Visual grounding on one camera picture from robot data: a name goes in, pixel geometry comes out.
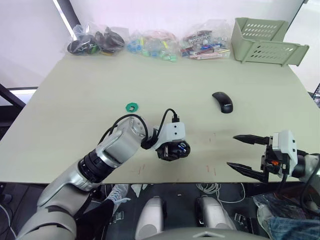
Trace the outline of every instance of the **beige table surface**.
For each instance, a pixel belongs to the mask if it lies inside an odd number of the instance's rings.
[[[231,97],[232,113],[221,113],[212,97],[218,91]],[[298,149],[320,152],[320,111],[288,66],[241,64],[233,57],[171,63],[127,52],[66,55],[0,141],[0,182],[51,182],[93,150],[131,102],[154,126],[173,108],[185,123],[191,153],[167,162],[141,148],[105,183],[257,182],[226,164],[260,170],[265,147],[232,138],[239,134],[289,129]]]

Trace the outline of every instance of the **black wireless mouse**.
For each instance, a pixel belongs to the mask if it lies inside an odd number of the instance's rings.
[[[231,98],[222,91],[217,91],[212,94],[220,104],[221,112],[224,114],[229,114],[234,110],[234,105],[231,101]]]

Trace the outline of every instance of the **person's leg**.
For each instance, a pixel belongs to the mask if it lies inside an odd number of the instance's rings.
[[[273,240],[319,240],[320,220],[273,216],[268,219],[268,230]]]
[[[92,240],[103,228],[108,228],[108,223],[121,203],[130,198],[125,198],[128,193],[128,184],[116,184],[108,197],[96,208],[86,212],[76,220],[76,239]]]
[[[92,240],[108,223],[114,212],[114,202],[107,199],[98,207],[86,212],[76,220],[76,239]]]

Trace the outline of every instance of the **bag of colorful items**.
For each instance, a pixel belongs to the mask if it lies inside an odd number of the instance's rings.
[[[196,25],[180,40],[180,54],[196,60],[228,58],[231,31],[225,20],[209,20]]]
[[[144,34],[135,32],[126,48],[133,54],[176,62],[179,44],[176,36],[170,32],[147,31]]]
[[[88,24],[85,28],[76,25],[73,28],[74,35],[67,46],[67,51],[73,55],[101,53],[111,56],[124,48],[125,41],[118,33],[109,27],[101,28],[104,29],[104,32],[97,29],[95,25]]]

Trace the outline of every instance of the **sneaker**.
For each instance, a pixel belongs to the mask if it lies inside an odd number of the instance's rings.
[[[109,199],[114,203],[113,214],[115,214],[121,203],[125,203],[131,200],[130,198],[126,197],[128,189],[129,184],[116,184],[112,188],[109,195],[106,197],[105,200]]]

